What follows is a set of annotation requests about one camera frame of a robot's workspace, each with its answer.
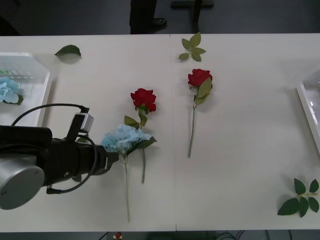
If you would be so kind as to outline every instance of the person's leg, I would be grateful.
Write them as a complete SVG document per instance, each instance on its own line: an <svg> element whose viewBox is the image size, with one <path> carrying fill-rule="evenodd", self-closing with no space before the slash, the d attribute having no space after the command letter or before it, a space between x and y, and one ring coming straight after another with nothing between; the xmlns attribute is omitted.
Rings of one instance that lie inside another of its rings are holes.
<svg viewBox="0 0 320 240"><path fill-rule="evenodd" d="M131 0L131 34L147 34L152 26L157 0Z"/></svg>

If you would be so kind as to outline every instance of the green leaf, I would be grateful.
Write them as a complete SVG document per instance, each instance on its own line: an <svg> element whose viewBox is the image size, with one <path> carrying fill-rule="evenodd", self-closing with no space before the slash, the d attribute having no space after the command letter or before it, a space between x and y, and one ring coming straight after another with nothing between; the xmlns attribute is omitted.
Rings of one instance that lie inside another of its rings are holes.
<svg viewBox="0 0 320 240"><path fill-rule="evenodd" d="M300 218L306 215L308 208L309 208L309 203L307 199L305 199L303 196L300 197L300 207L299 207Z"/></svg>
<svg viewBox="0 0 320 240"><path fill-rule="evenodd" d="M300 208L300 203L297 198L291 198L287 200L279 209L278 215L287 216L298 212Z"/></svg>
<svg viewBox="0 0 320 240"><path fill-rule="evenodd" d="M80 49L75 45L67 45L61 48L55 55L61 56L65 54L76 54L81 58Z"/></svg>
<svg viewBox="0 0 320 240"><path fill-rule="evenodd" d="M193 60L195 60L196 62L201 62L201 56L198 53L191 53L191 56L193 58Z"/></svg>
<svg viewBox="0 0 320 240"><path fill-rule="evenodd" d="M87 139L84 139L82 137L79 137L78 140L76 141L77 143L85 143Z"/></svg>
<svg viewBox="0 0 320 240"><path fill-rule="evenodd" d="M200 104L203 104L205 102L205 100L207 99L207 97L209 96L208 95L205 95L203 97L197 97L195 100L194 100L194 103L197 104L197 105L200 105Z"/></svg>
<svg viewBox="0 0 320 240"><path fill-rule="evenodd" d="M157 140L152 136L152 137L150 137L149 140L143 140L141 142L138 142L136 144L137 145L136 148L137 149L145 149L145 148L149 147L151 144L154 144L156 142L157 142Z"/></svg>
<svg viewBox="0 0 320 240"><path fill-rule="evenodd" d="M196 33L190 38L190 42L192 43L192 47L196 47L201 42L201 34L200 32Z"/></svg>
<svg viewBox="0 0 320 240"><path fill-rule="evenodd" d="M5 100L3 100L3 103L4 104L11 104L11 105L18 105L19 106L23 102L23 100L24 100L24 97L21 96L21 95L18 95L18 102L13 103L13 102L6 102Z"/></svg>
<svg viewBox="0 0 320 240"><path fill-rule="evenodd" d="M131 154L136 149L145 149L146 147L149 147L151 144L155 143L157 140L152 136L149 140L143 140L141 142L138 142L136 145L134 145L132 148L130 148L128 151L126 151L125 155Z"/></svg>
<svg viewBox="0 0 320 240"><path fill-rule="evenodd" d="M304 194L306 192L306 187L305 185L298 179L294 179L294 188L295 188L295 192L296 194L300 195L300 194Z"/></svg>
<svg viewBox="0 0 320 240"><path fill-rule="evenodd" d="M200 47L193 47L193 48L191 48L191 52L200 55L200 54L204 54L206 52L206 50L204 50Z"/></svg>
<svg viewBox="0 0 320 240"><path fill-rule="evenodd" d="M189 50L192 47L192 43L189 40L184 38L182 38L182 45L187 50Z"/></svg>
<svg viewBox="0 0 320 240"><path fill-rule="evenodd" d="M75 181L75 182L77 182L77 183L80 183L80 182L82 181L82 177L81 177L81 175L80 175L80 176L74 176L74 177L72 178L72 180Z"/></svg>
<svg viewBox="0 0 320 240"><path fill-rule="evenodd" d="M211 78L207 78L199 87L199 91L198 91L198 97L202 98L206 95L208 95L211 92L212 89L212 81Z"/></svg>
<svg viewBox="0 0 320 240"><path fill-rule="evenodd" d="M131 126L131 127L134 127L136 129L138 129L140 127L140 124L136 120L134 120L132 117L129 117L126 115L124 116L124 124Z"/></svg>
<svg viewBox="0 0 320 240"><path fill-rule="evenodd" d="M139 111L139 118L140 118L140 126L144 127L147 123L148 118L143 115L142 111Z"/></svg>
<svg viewBox="0 0 320 240"><path fill-rule="evenodd" d="M316 191L318 191L318 189L319 189L319 183L318 183L318 181L315 179L315 180L313 180L313 181L311 182L311 184L310 184L310 190L309 190L309 192L310 192L310 193L315 193Z"/></svg>
<svg viewBox="0 0 320 240"><path fill-rule="evenodd" d="M311 210L317 213L319 211L318 201L314 197L309 197L308 201L309 201Z"/></svg>
<svg viewBox="0 0 320 240"><path fill-rule="evenodd" d="M179 59L181 60L181 61L185 61L185 60L187 60L189 58L189 53L182 53L182 54L180 54L180 56L179 56Z"/></svg>

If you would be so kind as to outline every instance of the black cable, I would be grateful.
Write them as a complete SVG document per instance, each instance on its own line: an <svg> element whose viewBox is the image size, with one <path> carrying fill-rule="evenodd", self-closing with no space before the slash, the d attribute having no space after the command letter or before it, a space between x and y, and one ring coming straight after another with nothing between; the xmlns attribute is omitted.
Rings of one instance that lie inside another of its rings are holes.
<svg viewBox="0 0 320 240"><path fill-rule="evenodd" d="M266 240L270 240L270 236L269 236L269 232L268 230L264 230L265 236L266 236Z"/></svg>
<svg viewBox="0 0 320 240"><path fill-rule="evenodd" d="M244 232L245 232L246 230L242 230L242 232L239 234L239 236L238 236L238 239L237 240L239 240L240 238L241 238L241 236L242 236L242 234L244 234Z"/></svg>
<svg viewBox="0 0 320 240"><path fill-rule="evenodd" d="M236 239L238 239L239 234L240 234L240 233L242 233L243 231L244 231L244 230L240 230L240 231L238 231L238 232L237 232L237 234L235 235L235 238L236 238Z"/></svg>
<svg viewBox="0 0 320 240"><path fill-rule="evenodd" d="M289 231L289 235L290 235L290 240L293 240L291 230L288 230L288 231Z"/></svg>
<svg viewBox="0 0 320 240"><path fill-rule="evenodd" d="M93 150L94 150L94 162L93 162L93 165L92 165L92 168L90 170L90 172L88 173L88 175L83 179L83 181L81 181L78 185L74 186L74 187L71 187L69 189L66 189L66 190L59 190L59 189L54 189L54 188L47 188L46 190L46 193L47 194L66 194L66 193L70 193L78 188L80 188L89 178L90 176L94 173L96 167L97 167L97 164L98 164L98 148L97 146L95 145L94 141L91 140L90 137L86 136L86 135L77 135L77 137L81 137L83 139L86 139L88 140L92 147L93 147Z"/></svg>
<svg viewBox="0 0 320 240"><path fill-rule="evenodd" d="M24 112L23 114L21 114L20 116L18 116L18 118L16 120L14 120L14 122L11 124L11 126L15 126L17 124L17 122L20 121L20 119L22 119L25 115L28 115L29 113L38 110L38 109L44 109L44 108L49 108L49 107L55 107L55 106L65 106L65 107L75 107L75 108L79 108L81 109L81 112L84 113L88 113L88 108L86 108L85 106L82 105L78 105L78 104L70 104L70 103L51 103L51 104L45 104L45 105L41 105L41 106L37 106L34 108L31 108L30 110Z"/></svg>
<svg viewBox="0 0 320 240"><path fill-rule="evenodd" d="M102 235L102 237L100 237L98 240L103 239L109 232L107 231L105 234Z"/></svg>

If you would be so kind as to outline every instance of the rose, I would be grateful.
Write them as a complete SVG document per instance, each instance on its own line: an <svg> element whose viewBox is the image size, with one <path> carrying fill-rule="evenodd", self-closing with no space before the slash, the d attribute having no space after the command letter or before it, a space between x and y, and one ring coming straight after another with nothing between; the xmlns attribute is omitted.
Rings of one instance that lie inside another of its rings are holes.
<svg viewBox="0 0 320 240"><path fill-rule="evenodd" d="M192 74L188 74L188 84L194 87L200 87L201 84L208 78L210 78L212 81L212 75L210 74L210 71L193 69Z"/></svg>
<svg viewBox="0 0 320 240"><path fill-rule="evenodd" d="M156 100L156 95L153 95L153 90L145 90L143 88L138 88L137 91L131 93L131 98L133 100L133 104L139 108L142 104L146 108L150 110L150 112L154 112L156 110L156 105L154 104Z"/></svg>

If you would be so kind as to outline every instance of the table surface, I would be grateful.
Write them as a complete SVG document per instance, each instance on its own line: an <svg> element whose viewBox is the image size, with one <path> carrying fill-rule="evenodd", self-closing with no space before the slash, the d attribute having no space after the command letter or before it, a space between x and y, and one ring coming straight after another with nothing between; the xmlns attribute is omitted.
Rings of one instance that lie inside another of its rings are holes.
<svg viewBox="0 0 320 240"><path fill-rule="evenodd" d="M1 211L0 232L319 229L319 214L277 216L294 197L294 178L309 186L320 159L296 85L320 66L320 34L202 35L202 62L178 60L190 35L0 37L1 52L51 59L56 78L48 102L90 107L90 136L138 118L130 93L153 89L157 111L146 132L158 140L129 159L131 222L120 162L77 191L46 195ZM82 59L53 54L77 45ZM210 70L214 89L197 107L191 158L192 69ZM65 137L76 109L46 111L44 126ZM73 181L55 185L73 186Z"/></svg>

